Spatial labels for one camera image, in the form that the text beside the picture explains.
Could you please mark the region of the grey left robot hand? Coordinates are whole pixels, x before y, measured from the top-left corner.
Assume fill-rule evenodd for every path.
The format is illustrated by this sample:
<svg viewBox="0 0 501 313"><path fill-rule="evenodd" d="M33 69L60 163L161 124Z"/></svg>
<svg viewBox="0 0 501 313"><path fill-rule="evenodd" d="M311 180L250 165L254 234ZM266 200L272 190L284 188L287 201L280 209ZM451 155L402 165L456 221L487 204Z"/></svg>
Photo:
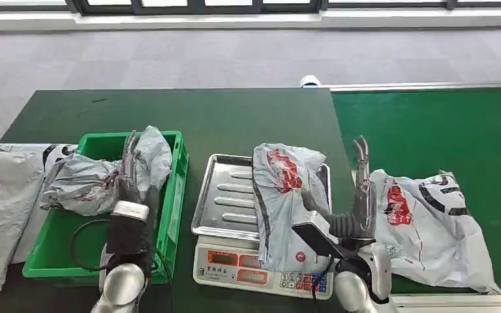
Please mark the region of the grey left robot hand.
<svg viewBox="0 0 501 313"><path fill-rule="evenodd" d="M149 208L157 208L160 204L160 191L156 186L150 186L142 195L136 182L136 155L134 144L136 131L133 130L125 139L119 175L115 183L117 200L145 204Z"/></svg>

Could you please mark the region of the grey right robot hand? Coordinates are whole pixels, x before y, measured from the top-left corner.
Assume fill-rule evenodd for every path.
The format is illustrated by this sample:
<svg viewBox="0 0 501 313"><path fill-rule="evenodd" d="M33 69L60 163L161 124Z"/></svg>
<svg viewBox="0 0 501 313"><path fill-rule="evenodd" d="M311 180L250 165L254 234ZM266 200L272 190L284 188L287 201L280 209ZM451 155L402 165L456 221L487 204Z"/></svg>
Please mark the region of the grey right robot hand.
<svg viewBox="0 0 501 313"><path fill-rule="evenodd" d="M357 158L354 203L345 213L329 213L315 202L311 193L302 191L306 210L316 211L329 224L329 233L338 238L372 239L374 237L376 211L375 186L370 180L369 146L363 136L353 141Z"/></svg>

